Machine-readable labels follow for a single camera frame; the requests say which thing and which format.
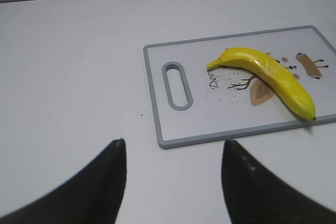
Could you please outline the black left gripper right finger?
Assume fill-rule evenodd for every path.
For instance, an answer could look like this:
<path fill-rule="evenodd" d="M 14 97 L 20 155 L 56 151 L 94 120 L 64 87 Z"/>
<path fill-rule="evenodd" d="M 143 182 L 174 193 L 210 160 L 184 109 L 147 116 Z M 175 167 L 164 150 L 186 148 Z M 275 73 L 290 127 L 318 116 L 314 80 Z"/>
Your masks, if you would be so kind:
<path fill-rule="evenodd" d="M 289 186 L 237 141 L 224 143 L 222 189 L 232 223 L 335 223 L 335 212 Z"/>

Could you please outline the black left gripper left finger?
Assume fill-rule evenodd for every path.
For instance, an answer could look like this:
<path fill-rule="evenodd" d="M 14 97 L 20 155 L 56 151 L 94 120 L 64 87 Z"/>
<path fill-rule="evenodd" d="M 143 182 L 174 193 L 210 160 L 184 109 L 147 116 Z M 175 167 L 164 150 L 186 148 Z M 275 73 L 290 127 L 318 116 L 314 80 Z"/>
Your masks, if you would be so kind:
<path fill-rule="evenodd" d="M 55 190 L 2 216 L 1 223 L 115 223 L 126 181 L 126 144 L 121 138 Z"/>

